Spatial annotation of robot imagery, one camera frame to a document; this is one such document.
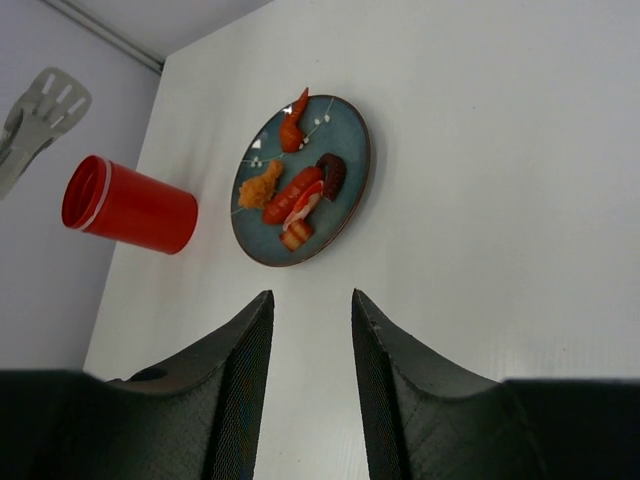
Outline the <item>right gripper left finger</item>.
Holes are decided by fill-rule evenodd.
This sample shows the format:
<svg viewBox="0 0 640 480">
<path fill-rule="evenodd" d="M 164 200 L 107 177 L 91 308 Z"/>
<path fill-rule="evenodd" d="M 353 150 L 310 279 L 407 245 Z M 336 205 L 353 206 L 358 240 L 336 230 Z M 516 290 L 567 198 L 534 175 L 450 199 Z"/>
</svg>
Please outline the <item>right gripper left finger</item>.
<svg viewBox="0 0 640 480">
<path fill-rule="evenodd" d="M 1 374 L 5 479 L 249 479 L 274 297 L 126 380 L 81 371 Z"/>
</svg>

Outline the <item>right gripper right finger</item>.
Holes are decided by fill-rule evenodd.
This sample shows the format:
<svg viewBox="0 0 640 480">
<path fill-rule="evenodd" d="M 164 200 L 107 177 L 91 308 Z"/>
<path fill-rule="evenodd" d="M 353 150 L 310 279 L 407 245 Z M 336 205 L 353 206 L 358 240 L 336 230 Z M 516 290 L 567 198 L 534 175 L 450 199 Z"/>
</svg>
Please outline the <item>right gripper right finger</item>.
<svg viewBox="0 0 640 480">
<path fill-rule="evenodd" d="M 495 382 L 352 296 L 352 341 L 373 479 L 635 479 L 635 379 Z"/>
</svg>

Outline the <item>red sausage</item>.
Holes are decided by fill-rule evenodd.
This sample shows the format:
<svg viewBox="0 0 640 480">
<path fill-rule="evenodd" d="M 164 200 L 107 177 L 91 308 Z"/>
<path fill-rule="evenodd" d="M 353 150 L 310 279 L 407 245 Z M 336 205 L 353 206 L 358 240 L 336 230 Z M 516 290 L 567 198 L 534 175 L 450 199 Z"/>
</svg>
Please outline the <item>red sausage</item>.
<svg viewBox="0 0 640 480">
<path fill-rule="evenodd" d="M 303 192 L 314 182 L 323 179 L 324 172 L 315 166 L 301 170 L 268 202 L 263 210 L 263 222 L 267 225 L 283 224 Z"/>
</svg>

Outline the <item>fried chicken drumstick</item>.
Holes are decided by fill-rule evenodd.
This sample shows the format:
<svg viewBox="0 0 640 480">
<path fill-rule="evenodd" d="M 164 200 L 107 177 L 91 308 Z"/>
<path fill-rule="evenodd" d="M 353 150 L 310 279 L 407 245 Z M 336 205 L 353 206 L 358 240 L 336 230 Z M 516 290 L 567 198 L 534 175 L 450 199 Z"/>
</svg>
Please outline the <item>fried chicken drumstick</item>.
<svg viewBox="0 0 640 480">
<path fill-rule="evenodd" d="M 283 171 L 283 162 L 274 160 L 269 163 L 264 173 L 244 181 L 239 188 L 239 206 L 249 209 L 264 209 L 274 196 Z"/>
</svg>

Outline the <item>orange shrimp piece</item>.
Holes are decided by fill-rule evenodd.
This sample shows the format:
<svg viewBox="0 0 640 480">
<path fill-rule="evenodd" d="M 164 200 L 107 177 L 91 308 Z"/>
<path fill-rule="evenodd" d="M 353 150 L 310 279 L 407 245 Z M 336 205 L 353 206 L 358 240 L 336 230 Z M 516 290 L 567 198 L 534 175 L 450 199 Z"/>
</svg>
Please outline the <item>orange shrimp piece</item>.
<svg viewBox="0 0 640 480">
<path fill-rule="evenodd" d="M 305 134 L 299 128 L 301 119 L 309 101 L 309 88 L 306 87 L 300 97 L 293 103 L 291 111 L 285 114 L 279 129 L 279 139 L 284 153 L 294 153 L 304 143 Z"/>
</svg>

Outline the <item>metal serving tongs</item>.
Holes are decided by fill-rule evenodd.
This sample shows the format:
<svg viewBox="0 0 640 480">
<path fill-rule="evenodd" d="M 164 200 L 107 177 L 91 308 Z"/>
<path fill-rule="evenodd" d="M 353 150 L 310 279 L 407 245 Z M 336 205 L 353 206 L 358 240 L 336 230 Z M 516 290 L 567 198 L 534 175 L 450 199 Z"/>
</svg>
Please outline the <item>metal serving tongs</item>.
<svg viewBox="0 0 640 480">
<path fill-rule="evenodd" d="M 32 161 L 73 129 L 92 104 L 89 90 L 56 67 L 43 69 L 19 97 L 1 130 L 1 197 Z"/>
</svg>

